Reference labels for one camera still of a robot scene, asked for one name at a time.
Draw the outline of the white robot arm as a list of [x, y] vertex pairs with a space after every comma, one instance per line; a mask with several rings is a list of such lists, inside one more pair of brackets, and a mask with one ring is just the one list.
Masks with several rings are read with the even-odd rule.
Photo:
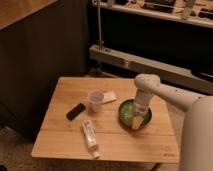
[[139, 74], [134, 115], [148, 113], [154, 95], [185, 112], [179, 171], [213, 171], [213, 95], [207, 96], [163, 84], [158, 75]]

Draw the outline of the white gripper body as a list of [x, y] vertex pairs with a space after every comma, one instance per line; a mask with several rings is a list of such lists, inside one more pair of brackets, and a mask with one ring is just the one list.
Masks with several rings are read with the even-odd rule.
[[152, 93], [147, 93], [142, 90], [136, 91], [136, 96], [134, 99], [134, 112], [136, 115], [147, 114], [152, 97]]

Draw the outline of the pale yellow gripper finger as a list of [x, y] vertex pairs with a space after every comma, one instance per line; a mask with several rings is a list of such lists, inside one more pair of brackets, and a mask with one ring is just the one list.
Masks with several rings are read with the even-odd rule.
[[132, 119], [132, 129], [133, 130], [139, 129], [143, 121], [144, 117], [142, 115], [134, 115]]

